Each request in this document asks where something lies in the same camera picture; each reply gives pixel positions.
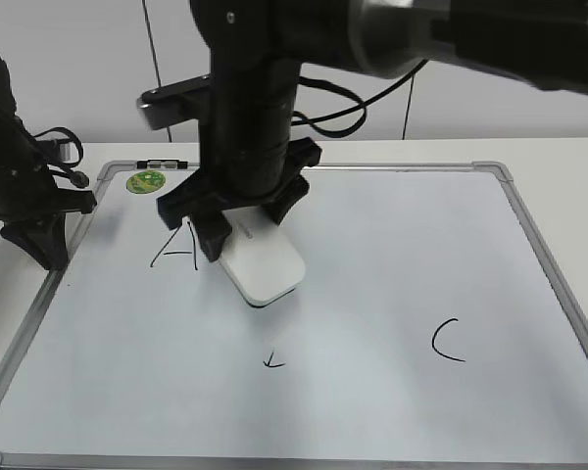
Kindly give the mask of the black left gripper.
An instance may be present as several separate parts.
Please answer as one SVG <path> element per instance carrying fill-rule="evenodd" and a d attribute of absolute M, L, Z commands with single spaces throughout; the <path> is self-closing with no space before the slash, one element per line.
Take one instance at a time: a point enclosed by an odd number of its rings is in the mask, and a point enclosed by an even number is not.
<path fill-rule="evenodd" d="M 66 213 L 93 212 L 96 200 L 87 190 L 63 189 L 42 154 L 22 134 L 16 121 L 0 119 L 0 229 L 46 270 L 69 262 Z"/>

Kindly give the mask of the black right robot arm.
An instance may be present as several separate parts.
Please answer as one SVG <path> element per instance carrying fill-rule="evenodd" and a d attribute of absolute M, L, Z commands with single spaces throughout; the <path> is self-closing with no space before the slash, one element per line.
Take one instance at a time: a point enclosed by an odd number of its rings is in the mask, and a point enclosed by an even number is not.
<path fill-rule="evenodd" d="M 435 61 L 588 96 L 588 1 L 193 1 L 210 71 L 160 90 L 199 123 L 200 164 L 157 201 L 163 223 L 189 219 L 209 260 L 229 210 L 280 222 L 309 190 L 319 146 L 293 139 L 302 66 L 395 78 Z"/>

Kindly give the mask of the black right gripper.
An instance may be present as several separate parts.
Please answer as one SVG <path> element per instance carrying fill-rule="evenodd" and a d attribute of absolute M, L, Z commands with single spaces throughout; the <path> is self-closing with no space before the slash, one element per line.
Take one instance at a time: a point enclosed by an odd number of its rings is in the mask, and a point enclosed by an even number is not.
<path fill-rule="evenodd" d="M 232 226 L 226 211 L 260 207 L 279 225 L 310 190 L 302 175 L 319 163 L 321 149 L 310 138 L 278 144 L 261 152 L 233 152 L 211 141 L 213 127 L 199 126 L 199 168 L 157 199 L 158 214 L 168 229 L 187 217 L 208 261 L 220 258 Z"/>

